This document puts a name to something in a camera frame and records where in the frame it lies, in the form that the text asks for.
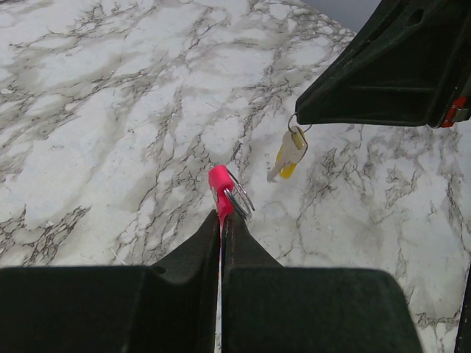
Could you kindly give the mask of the pink strap keyring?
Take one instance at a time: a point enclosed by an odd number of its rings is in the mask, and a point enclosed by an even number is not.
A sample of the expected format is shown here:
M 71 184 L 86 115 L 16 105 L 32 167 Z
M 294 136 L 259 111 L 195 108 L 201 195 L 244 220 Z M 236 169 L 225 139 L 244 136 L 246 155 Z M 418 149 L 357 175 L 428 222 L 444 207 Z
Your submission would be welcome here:
M 255 206 L 241 183 L 226 165 L 216 165 L 208 172 L 208 183 L 213 194 L 220 226 L 220 277 L 221 277 L 221 352 L 226 352 L 225 281 L 231 263 L 229 240 L 233 238 L 233 225 L 237 220 L 245 221 L 252 216 Z

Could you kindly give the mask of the yellow key tag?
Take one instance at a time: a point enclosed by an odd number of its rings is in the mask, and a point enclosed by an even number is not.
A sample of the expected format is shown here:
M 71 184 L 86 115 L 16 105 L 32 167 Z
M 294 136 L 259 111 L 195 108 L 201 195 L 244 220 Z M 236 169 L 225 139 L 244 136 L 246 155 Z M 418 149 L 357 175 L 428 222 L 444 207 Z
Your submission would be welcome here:
M 277 175 L 289 179 L 308 150 L 305 133 L 299 126 L 288 130 L 282 139 L 282 145 L 275 163 Z

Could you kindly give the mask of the silver key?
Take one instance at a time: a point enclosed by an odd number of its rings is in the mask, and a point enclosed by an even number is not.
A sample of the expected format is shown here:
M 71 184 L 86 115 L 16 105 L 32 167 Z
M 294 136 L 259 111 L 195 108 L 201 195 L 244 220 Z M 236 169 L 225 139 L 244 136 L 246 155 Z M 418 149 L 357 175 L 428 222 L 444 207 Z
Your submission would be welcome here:
M 296 117 L 297 114 L 293 113 L 288 120 L 287 130 L 283 135 L 275 164 L 267 174 L 268 182 L 275 181 L 277 177 L 289 179 L 308 150 L 305 133 L 311 128 L 311 125 L 307 129 L 303 129 L 300 125 L 292 122 Z

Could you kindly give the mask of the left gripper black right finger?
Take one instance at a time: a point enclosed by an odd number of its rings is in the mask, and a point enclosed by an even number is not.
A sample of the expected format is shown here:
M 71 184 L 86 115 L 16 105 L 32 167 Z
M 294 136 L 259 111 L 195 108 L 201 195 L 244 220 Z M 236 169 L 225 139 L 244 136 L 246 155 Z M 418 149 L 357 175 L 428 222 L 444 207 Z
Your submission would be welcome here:
M 285 267 L 237 215 L 222 227 L 223 352 L 421 352 L 401 287 L 368 268 Z

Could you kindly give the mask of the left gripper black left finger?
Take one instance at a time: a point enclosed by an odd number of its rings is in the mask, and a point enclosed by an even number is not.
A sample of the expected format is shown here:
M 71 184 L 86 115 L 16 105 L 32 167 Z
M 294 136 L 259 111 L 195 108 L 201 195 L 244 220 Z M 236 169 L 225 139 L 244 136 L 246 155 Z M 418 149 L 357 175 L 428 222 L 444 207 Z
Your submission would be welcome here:
M 212 352 L 219 220 L 152 265 L 1 270 L 3 352 Z

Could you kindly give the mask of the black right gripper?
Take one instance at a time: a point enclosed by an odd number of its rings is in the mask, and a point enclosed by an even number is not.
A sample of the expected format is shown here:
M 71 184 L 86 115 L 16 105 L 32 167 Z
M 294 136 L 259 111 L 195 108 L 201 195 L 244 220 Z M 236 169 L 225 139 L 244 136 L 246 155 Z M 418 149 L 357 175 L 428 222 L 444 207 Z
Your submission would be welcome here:
M 470 120 L 470 2 L 382 1 L 297 99 L 296 117 L 433 128 Z

